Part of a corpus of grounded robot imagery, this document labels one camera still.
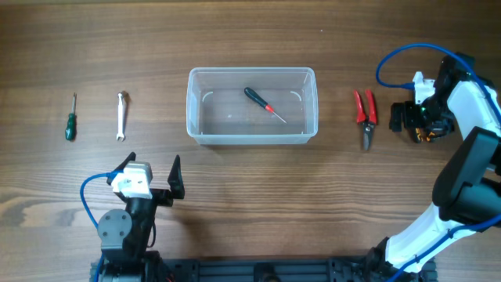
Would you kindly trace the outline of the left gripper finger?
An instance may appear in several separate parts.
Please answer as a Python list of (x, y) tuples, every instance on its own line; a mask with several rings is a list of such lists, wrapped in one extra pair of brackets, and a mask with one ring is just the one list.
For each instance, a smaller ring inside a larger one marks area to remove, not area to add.
[(125, 168), (125, 166), (128, 164), (129, 161), (134, 161), (136, 159), (136, 153), (135, 152), (131, 152), (125, 159), (124, 161), (122, 161), (112, 172), (108, 172), (106, 174), (107, 178), (106, 178), (106, 183), (108, 185), (110, 185), (114, 178), (116, 177), (116, 175), (119, 173), (119, 172), (122, 172)]
[(175, 160), (171, 167), (171, 171), (168, 176), (168, 184), (170, 186), (171, 192), (184, 191), (184, 183), (182, 180), (182, 171), (181, 171), (181, 159), (179, 155), (175, 157)]

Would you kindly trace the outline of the orange black long-nose pliers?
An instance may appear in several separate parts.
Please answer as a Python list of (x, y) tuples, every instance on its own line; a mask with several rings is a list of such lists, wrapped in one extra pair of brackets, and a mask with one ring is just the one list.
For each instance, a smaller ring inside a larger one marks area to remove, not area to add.
[(437, 138), (437, 135), (434, 132), (427, 132), (421, 128), (411, 128), (409, 133), (415, 143), (431, 143)]

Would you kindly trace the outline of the red handled cutting pliers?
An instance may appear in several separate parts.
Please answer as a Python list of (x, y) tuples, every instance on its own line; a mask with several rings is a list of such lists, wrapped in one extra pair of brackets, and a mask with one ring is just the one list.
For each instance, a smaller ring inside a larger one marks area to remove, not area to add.
[(369, 113), (364, 110), (361, 95), (357, 90), (353, 91), (356, 107), (357, 117), (356, 122), (362, 129), (362, 145), (364, 150), (369, 150), (373, 141), (374, 129), (377, 126), (377, 106), (374, 99), (374, 94), (371, 90), (366, 90), (365, 95), (369, 105)]

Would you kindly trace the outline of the black red screwdriver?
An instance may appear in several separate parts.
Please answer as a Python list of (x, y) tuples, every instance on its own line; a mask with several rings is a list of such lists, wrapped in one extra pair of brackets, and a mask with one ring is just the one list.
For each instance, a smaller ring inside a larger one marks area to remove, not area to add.
[(254, 101), (256, 104), (258, 104), (260, 107), (262, 107), (263, 109), (265, 109), (266, 111), (268, 111), (269, 113), (271, 114), (274, 114), (275, 116), (278, 117), (278, 119), (280, 119), (282, 122), (286, 123), (286, 121), (284, 119), (282, 119), (276, 112), (275, 110), (272, 108), (272, 106), (266, 102), (261, 96), (259, 96), (253, 89), (249, 88), (249, 87), (246, 87), (244, 89), (244, 94), (249, 98), (251, 99), (252, 101)]

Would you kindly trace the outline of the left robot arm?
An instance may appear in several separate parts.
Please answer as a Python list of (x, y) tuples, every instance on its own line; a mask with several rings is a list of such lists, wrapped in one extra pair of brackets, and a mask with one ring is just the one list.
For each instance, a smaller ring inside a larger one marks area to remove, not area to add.
[(92, 219), (101, 240), (101, 258), (90, 270), (90, 281), (174, 281), (173, 271), (158, 251), (155, 224), (159, 207), (170, 208), (185, 197), (181, 160), (177, 156), (168, 176), (167, 190), (150, 187), (153, 173), (148, 162), (136, 154), (112, 172), (94, 175), (86, 181), (105, 177), (113, 193), (125, 203), (123, 209), (108, 211), (100, 220)]

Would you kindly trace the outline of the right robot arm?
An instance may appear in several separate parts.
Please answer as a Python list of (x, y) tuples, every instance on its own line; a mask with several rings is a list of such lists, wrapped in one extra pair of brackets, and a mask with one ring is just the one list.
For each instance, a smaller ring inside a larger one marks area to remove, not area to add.
[(437, 177), (432, 202), (401, 233), (384, 238), (353, 263), (364, 281), (433, 281), (432, 259), (460, 239), (500, 226), (500, 107), (491, 81), (474, 73), (474, 58), (446, 52), (435, 79), (416, 72), (393, 103), (389, 128), (407, 129), (416, 143), (460, 130), (463, 142)]

